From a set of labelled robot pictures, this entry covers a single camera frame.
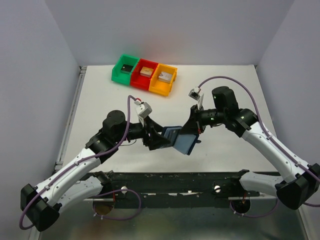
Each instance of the plastic bin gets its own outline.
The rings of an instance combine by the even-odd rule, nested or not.
[[[139,60],[140,58],[138,57],[123,54],[112,69],[111,80],[120,84],[130,85],[132,72],[135,70]],[[129,74],[121,72],[121,68],[124,64],[133,66]]]
[[[159,75],[162,71],[172,74],[170,83],[159,80]],[[168,96],[171,92],[172,84],[176,80],[176,77],[177,68],[159,63],[154,74],[152,75],[149,91],[163,96]]]
[[[148,91],[151,78],[153,77],[158,64],[159,63],[157,62],[148,61],[141,58],[131,74],[130,85],[135,88]],[[153,69],[153,72],[150,77],[140,75],[140,71],[143,67]]]

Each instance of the white cable tie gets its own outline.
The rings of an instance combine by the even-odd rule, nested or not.
[[[272,133],[270,133],[270,135],[269,135],[269,136],[267,136],[267,137],[266,137],[266,139],[268,139],[268,140],[269,140],[269,139],[270,139],[270,138],[272,138],[273,136],[274,136],[274,135],[273,135]]]
[[[299,167],[301,165],[301,162],[298,161],[297,163],[294,164],[296,167]]]

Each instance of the wooden block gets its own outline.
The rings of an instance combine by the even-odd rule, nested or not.
[[[150,78],[153,71],[154,70],[152,68],[144,66],[140,71],[140,75]]]

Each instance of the metal frame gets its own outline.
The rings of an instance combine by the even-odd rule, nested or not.
[[[64,159],[65,154],[66,154],[67,144],[68,144],[68,141],[69,141],[69,138],[70,138],[71,128],[72,128],[72,125],[74,123],[75,113],[76,113],[76,110],[77,110],[81,89],[82,89],[82,86],[84,84],[86,71],[87,71],[87,66],[80,66],[80,73],[79,73],[78,83],[77,83],[76,88],[75,88],[75,93],[74,93],[74,97],[73,97],[73,100],[72,100],[71,110],[70,110],[69,117],[68,117],[68,120],[67,120],[66,128],[64,130],[62,144],[60,146],[59,153],[58,153],[58,156],[57,156],[57,159],[56,159],[56,162],[55,162],[54,171],[59,171],[62,168],[63,163],[64,163],[63,159]]]

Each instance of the white backdrop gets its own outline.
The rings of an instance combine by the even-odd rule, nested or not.
[[[257,73],[277,136],[311,164],[320,163],[319,67],[320,1],[295,0]],[[320,204],[320,191],[308,202]],[[309,211],[320,239],[320,208]]]
[[[45,0],[80,65],[258,64],[293,0]]]
[[[43,0],[1,1],[0,22],[0,240],[26,240],[20,190],[54,169],[79,68]]]

